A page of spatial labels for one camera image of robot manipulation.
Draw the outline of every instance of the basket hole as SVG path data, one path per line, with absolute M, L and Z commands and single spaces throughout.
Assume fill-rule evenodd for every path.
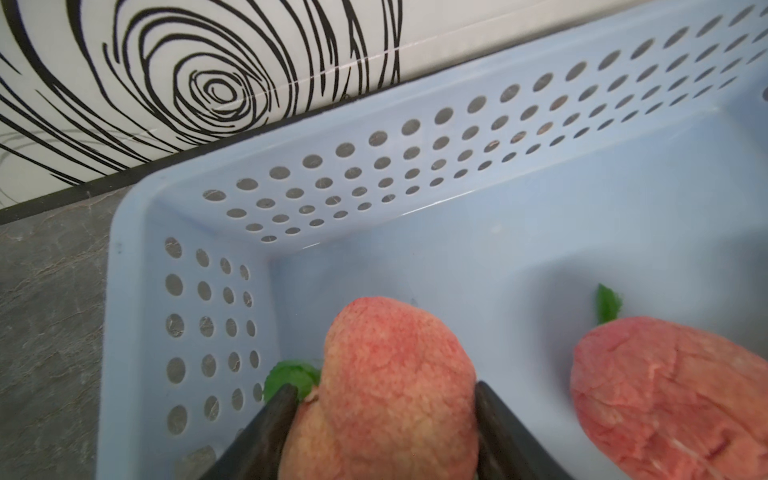
M 211 202 L 221 202 L 227 198 L 227 194 L 221 190 L 205 190 L 203 192 L 203 198 Z
M 653 107 L 649 108 L 647 112 L 645 112 L 646 115 L 654 113 L 656 110 L 658 110 L 661 105 L 663 105 L 664 102 L 660 101 L 659 103 L 655 104 Z
M 165 239 L 165 251 L 173 258 L 181 258 L 181 243 L 173 237 Z
M 640 76 L 637 77 L 637 81 L 640 82 L 650 77 L 656 71 L 657 68 L 659 68 L 659 65 L 651 65 L 650 67 L 646 68 L 643 71 L 643 73 L 641 73 Z
M 749 65 L 749 64 L 750 64 L 750 63 L 752 63 L 753 61 L 755 61 L 755 60 L 757 60 L 758 58 L 762 57 L 762 56 L 765 54 L 765 52 L 766 52 L 765 50 L 761 50 L 761 51 L 758 51 L 758 52 L 755 54 L 755 56 L 754 56 L 754 57 L 750 58 L 750 59 L 749 59 L 749 61 L 747 61 L 747 63 L 746 63 L 746 64 L 747 64 L 747 65 Z
M 624 84 L 625 81 L 627 81 L 627 78 L 629 75 L 621 75 L 619 78 L 613 81 L 612 84 L 608 85 L 608 91 L 614 91 L 617 88 L 619 88 L 621 85 Z
M 639 47 L 635 49 L 635 51 L 632 52 L 632 55 L 630 55 L 629 59 L 634 60 L 635 58 L 639 58 L 643 53 L 648 51 L 648 49 L 654 44 L 654 40 L 652 38 L 647 39 L 643 43 L 640 44 Z
M 257 402 L 261 402 L 264 398 L 264 388 L 262 388 L 260 383 L 257 383 L 253 386 L 253 399 Z
M 713 71 L 715 71 L 715 67 L 710 67 L 710 68 L 708 68 L 707 70 L 703 71 L 703 72 L 701 73 L 701 75 L 699 75 L 698 77 L 696 77 L 696 80 L 694 80 L 694 83 L 696 83 L 696 82 L 698 82 L 698 81 L 700 81 L 700 80 L 703 80 L 703 79 L 705 79 L 705 78 L 706 78 L 706 77 L 707 77 L 707 76 L 708 76 L 710 73 L 712 73 Z
M 680 30 L 674 32 L 674 34 L 664 42 L 664 48 L 669 48 L 672 45 L 678 43 L 680 39 L 688 33 L 688 27 L 682 27 Z
M 235 294 L 232 292 L 232 289 L 228 286 L 224 287 L 224 290 L 222 291 L 222 295 L 224 297 L 224 301 L 229 303 L 230 305 L 235 302 Z
M 290 188 L 286 192 L 286 197 L 295 200 L 296 198 L 301 198 L 304 196 L 304 190 L 300 188 Z
M 286 167 L 273 167 L 270 170 L 270 177 L 274 178 L 275 180 L 285 180 L 286 178 L 290 177 L 290 170 L 288 170 Z
M 371 147 L 378 147 L 379 145 L 384 145 L 384 142 L 386 142 L 386 132 L 385 131 L 375 131 L 371 134 L 370 137 L 368 137 L 368 145 Z
M 171 383 L 178 384 L 181 380 L 184 380 L 184 375 L 187 373 L 187 366 L 184 365 L 184 361 L 179 357 L 170 359 L 168 365 L 165 367 L 165 373 L 168 375 L 168 380 Z
M 498 130 L 499 128 L 505 126 L 508 120 L 508 116 L 502 115 L 501 117 L 494 120 L 493 124 L 491 124 L 491 130 Z
M 412 160 L 419 156 L 419 153 L 421 152 L 421 149 L 419 147 L 410 147 L 408 150 L 406 150 L 402 157 L 405 160 Z
M 734 48 L 736 48 L 736 47 L 738 47 L 739 45 L 741 45 L 741 42 L 742 42 L 742 41 L 744 41 L 744 40 L 746 40 L 746 37 L 747 37 L 747 35 L 746 35 L 746 34 L 744 34 L 744 35 L 741 35 L 741 36 L 740 36 L 739 38 L 737 38 L 736 40 L 734 40 L 733 42 L 731 42 L 731 44 L 730 44 L 730 45 L 728 45 L 727 47 L 725 47 L 725 52 L 731 51 L 731 50 L 733 50 Z
M 227 365 L 233 372 L 240 371 L 240 356 L 237 355 L 237 352 L 230 353 L 229 358 L 227 358 Z
M 373 162 L 373 167 L 377 170 L 384 170 L 391 163 L 392 161 L 389 159 L 389 157 L 381 157 L 380 159 Z
M 355 153 L 355 146 L 352 145 L 349 142 L 344 142 L 343 144 L 336 147 L 336 156 L 341 158 L 347 158 L 350 155 Z
M 259 208 L 272 208 L 275 206 L 275 200 L 271 198 L 262 198 L 256 202 L 256 206 Z
M 493 150 L 496 149 L 496 147 L 498 147 L 498 144 L 499 144 L 498 140 L 493 140 L 492 142 L 490 142 L 487 145 L 485 145 L 485 148 L 483 149 L 483 151 L 486 154 L 489 153 L 489 152 L 492 152 Z
M 181 278 L 176 273 L 165 277 L 165 289 L 173 296 L 179 296 L 184 291 L 184 285 Z
M 214 322 L 209 316 L 200 319 L 200 333 L 207 338 L 214 334 Z
M 165 329 L 168 335 L 177 339 L 184 333 L 184 321 L 178 313 L 172 313 L 165 319 Z
M 318 168 L 320 165 L 323 164 L 323 159 L 319 155 L 307 155 L 304 157 L 304 160 L 301 161 L 301 164 L 305 168 L 313 169 Z
M 696 33 L 696 38 L 699 38 L 701 36 L 706 35 L 710 30 L 715 28 L 715 26 L 720 23 L 720 20 L 723 19 L 722 15 L 718 15 L 717 17 L 713 18 L 712 20 L 709 20 L 704 26 L 699 30 L 698 33 Z
M 515 98 L 515 96 L 518 94 L 519 91 L 520 91 L 520 85 L 518 84 L 509 85 L 507 88 L 504 89 L 504 91 L 502 92 L 502 96 L 499 97 L 498 100 L 503 104 L 507 103 L 512 98 Z
M 622 98 L 619 101 L 619 103 L 616 104 L 616 109 L 618 110 L 619 108 L 622 108 L 623 106 L 631 102 L 633 98 L 634 98 L 634 95 L 627 95 L 626 97 Z
M 443 108 L 441 111 L 437 112 L 437 115 L 435 115 L 435 123 L 437 125 L 442 125 L 446 121 L 450 120 L 452 116 L 453 116 L 453 108 L 450 108 L 450 107 Z
M 758 41 L 763 40 L 766 37 L 766 35 L 768 35 L 768 28 L 766 28 L 765 30 L 757 34 L 755 39 L 752 40 L 752 43 L 757 43 Z
M 234 392 L 232 392 L 232 408 L 240 411 L 240 409 L 243 408 L 243 390 L 235 389 Z
M 702 91 L 694 95 L 694 98 L 699 98 L 701 95 L 707 93 L 712 88 L 712 85 L 709 87 L 704 88 Z
M 571 81 L 574 78 L 578 77 L 579 75 L 581 75 L 581 72 L 583 72 L 586 67 L 587 67 L 586 61 L 578 62 L 576 65 L 574 65 L 574 67 L 570 71 L 568 71 L 568 74 L 565 75 L 565 81 Z
M 353 180 L 359 177 L 361 174 L 362 174 L 361 169 L 359 169 L 358 167 L 352 167 L 352 168 L 348 168 L 346 172 L 344 172 L 344 177 L 349 180 Z
M 710 46 L 707 50 L 702 51 L 698 57 L 696 57 L 696 62 L 704 60 L 706 57 L 709 57 L 713 51 L 717 50 L 717 47 L 719 47 L 720 44 L 716 43 L 715 45 Z
M 660 89 L 661 89 L 661 85 L 656 85 L 655 87 L 651 88 L 649 91 L 645 92 L 645 95 L 643 95 L 643 100 L 647 100 L 648 98 L 651 98 Z
M 579 113 L 575 113 L 571 115 L 570 117 L 566 118 L 563 122 L 563 127 L 567 127 L 568 125 L 574 123 L 576 120 L 578 120 Z
M 205 253 L 205 250 L 203 250 L 202 248 L 197 249 L 197 252 L 195 252 L 194 257 L 197 260 L 197 263 L 200 264 L 200 266 L 208 266 L 210 264 L 210 259 L 208 258 L 208 254 Z
M 579 100 L 579 101 L 584 101 L 584 100 L 587 100 L 587 99 L 588 99 L 589 97 L 591 97 L 591 96 L 592 96 L 592 94 L 594 94 L 596 91 L 598 91 L 598 86 L 597 86 L 597 85 L 592 85 L 592 86 L 591 86 L 591 87 L 589 87 L 587 90 L 584 90 L 584 91 L 582 91 L 582 92 L 581 92 L 581 95 L 579 95 L 579 97 L 578 97 L 578 100 Z
M 227 319 L 227 322 L 224 324 L 224 329 L 229 336 L 237 335 L 237 323 L 235 323 L 234 319 Z
M 606 57 L 603 58 L 603 61 L 598 65 L 598 70 L 605 70 L 610 67 L 616 59 L 619 58 L 619 55 L 621 55 L 621 50 L 615 50 L 606 55 Z
M 236 183 L 237 188 L 241 190 L 256 190 L 256 188 L 259 186 L 259 182 L 255 181 L 253 178 L 241 178 Z
M 478 132 L 480 131 L 480 127 L 477 125 L 473 125 L 470 128 L 467 128 L 464 130 L 464 133 L 462 134 L 462 140 L 469 140 L 470 138 L 474 137 Z
M 242 208 L 232 208 L 227 210 L 227 216 L 230 218 L 243 218 L 246 216 L 246 211 Z
M 681 66 L 683 62 L 686 61 L 687 58 L 688 58 L 688 54 L 677 57 L 677 59 L 672 63 L 670 63 L 670 66 L 667 67 L 667 71 L 673 71 L 675 68 Z
M 445 148 L 445 146 L 448 144 L 450 139 L 448 137 L 440 137 L 437 140 L 435 140 L 435 143 L 432 144 L 433 150 L 440 150 L 441 148 Z
M 208 378 L 216 374 L 216 359 L 213 355 L 209 353 L 203 357 L 203 361 L 200 363 L 200 370 Z
M 752 10 L 754 10 L 754 9 L 755 9 L 755 5 L 750 5 L 750 6 L 746 7 L 744 10 L 739 12 L 735 17 L 733 17 L 733 20 L 730 21 L 728 26 L 729 27 L 733 27 L 735 24 L 741 22 L 742 20 L 744 20 L 746 18 L 747 15 L 752 13 Z
M 170 409 L 166 424 L 171 435 L 180 435 L 187 427 L 187 409 L 181 405 Z
M 737 58 L 736 60 L 730 62 L 728 65 L 725 66 L 723 70 L 720 71 L 720 73 L 725 73 L 729 71 L 731 68 L 737 66 L 740 61 L 741 61 L 741 58 Z
M 203 414 L 205 418 L 211 422 L 219 416 L 219 399 L 215 396 L 210 396 L 205 400 L 203 404 Z
M 732 84 L 734 80 L 736 80 L 736 77 L 733 77 L 733 78 L 727 80 L 724 84 L 722 84 L 721 86 L 717 87 L 717 90 L 720 90 L 721 88 L 727 87 L 728 85 Z
M 669 90 L 668 90 L 668 91 L 672 91 L 672 90 L 674 90 L 675 88 L 677 88 L 677 87 L 680 87 L 680 86 L 681 86 L 683 83 L 685 83 L 685 81 L 686 81 L 687 79 L 688 79 L 688 76 L 687 76 L 687 75 L 686 75 L 685 77 L 682 77 L 682 78 L 679 78 L 679 79 L 677 79 L 677 81 L 675 81 L 675 82 L 674 82 L 672 85 L 670 85 L 670 87 L 669 87 Z
M 543 74 L 541 77 L 539 77 L 536 83 L 533 84 L 533 91 L 544 90 L 547 87 L 547 85 L 549 85 L 549 82 L 552 81 L 553 77 L 554 75 L 551 73 Z
M 552 102 L 552 105 L 549 106 L 549 110 L 550 111 L 557 110 L 558 108 L 560 108 L 563 105 L 565 105 L 566 101 L 568 101 L 568 96 L 567 95 L 562 95 L 562 96 L 558 97 L 557 99 L 555 99 L 555 101 Z
M 208 285 L 208 282 L 200 282 L 197 284 L 197 295 L 203 300 L 210 300 L 210 285 Z
M 470 114 L 477 113 L 484 106 L 485 106 L 485 97 L 483 95 L 479 95 L 478 97 L 475 97 L 471 102 L 469 102 L 469 105 L 467 106 L 467 113 L 470 113 Z
M 606 104 L 602 104 L 599 107 L 595 108 L 590 114 L 589 118 L 597 117 L 605 108 L 607 107 Z
M 543 124 L 539 127 L 539 129 L 536 131 L 537 135 L 543 135 L 549 131 L 550 128 L 552 128 L 552 122 L 548 121 L 547 123 Z
M 320 190 L 324 190 L 331 185 L 333 185 L 333 180 L 328 177 L 318 178 L 317 182 L 315 182 L 315 187 L 319 188 Z
M 519 131 L 518 133 L 516 133 L 516 134 L 515 134 L 515 136 L 514 136 L 514 137 L 512 137 L 512 139 L 509 141 L 509 143 L 511 143 L 511 144 L 516 144 L 516 143 L 518 143 L 520 140 L 522 140 L 523 138 L 525 138 L 525 135 L 526 135 L 526 133 L 525 133 L 524 131 Z
M 635 115 L 637 115 L 637 110 L 633 111 L 632 113 L 630 113 L 630 114 L 629 114 L 629 115 L 627 115 L 626 117 L 622 118 L 622 119 L 621 119 L 621 123 L 624 123 L 625 121 L 629 121 L 629 120 L 632 120 L 632 119 L 634 118 L 634 116 L 635 116 Z
M 403 135 L 413 135 L 417 131 L 419 131 L 419 128 L 422 126 L 422 122 L 416 120 L 415 118 L 412 118 L 411 120 L 408 120 L 402 125 L 401 132 Z

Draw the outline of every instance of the plastic basket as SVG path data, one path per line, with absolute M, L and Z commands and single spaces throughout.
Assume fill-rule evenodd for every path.
M 383 295 L 442 318 L 575 478 L 624 478 L 568 397 L 598 282 L 768 354 L 767 14 L 646 4 L 140 182 L 111 231 L 98 477 L 194 476 L 277 361 Z

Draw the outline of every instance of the black line pattern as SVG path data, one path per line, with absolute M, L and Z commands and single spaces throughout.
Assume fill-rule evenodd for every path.
M 57 190 L 400 81 L 402 0 L 155 2 L 0 0 L 0 180 Z

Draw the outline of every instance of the green leaf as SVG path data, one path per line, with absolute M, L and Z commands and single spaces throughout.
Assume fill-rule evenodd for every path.
M 597 307 L 598 323 L 603 325 L 619 317 L 619 311 L 624 301 L 618 293 L 602 283 L 598 284 Z
M 278 362 L 264 381 L 264 402 L 269 402 L 286 383 L 299 390 L 298 400 L 301 402 L 312 392 L 313 386 L 320 384 L 320 370 L 302 360 Z

